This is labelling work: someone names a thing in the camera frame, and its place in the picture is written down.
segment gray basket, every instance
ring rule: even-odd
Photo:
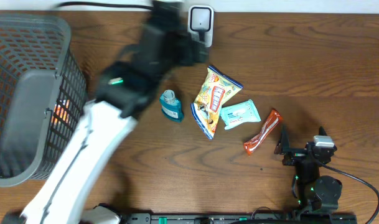
[[[82,112],[86,81],[53,16],[0,14],[0,187],[46,179]]]

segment light blue packet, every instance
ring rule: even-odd
[[[261,118],[253,100],[248,100],[237,105],[227,106],[221,109],[221,118],[229,130],[244,122],[260,122]]]

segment red wrapper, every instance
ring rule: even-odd
[[[254,136],[250,141],[243,144],[247,154],[250,156],[251,153],[253,153],[257,147],[261,145],[267,135],[282,121],[282,116],[276,110],[272,110],[266,119],[261,132]]]

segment bottle cap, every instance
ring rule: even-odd
[[[168,104],[173,104],[173,102],[175,102],[174,91],[172,91],[172,90],[166,90],[166,91],[164,91],[164,93],[163,93],[163,100],[164,100],[164,102],[166,102]]]

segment perforated basket wall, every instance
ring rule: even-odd
[[[0,15],[0,138],[20,77],[31,70],[53,71],[60,84],[53,96],[55,106],[49,108],[46,140],[38,148],[43,150],[42,159],[23,159],[19,171],[2,164],[0,186],[16,185],[28,178],[47,178],[76,128],[87,97],[86,81],[69,45],[70,28],[57,17]],[[29,166],[35,169],[26,172]]]

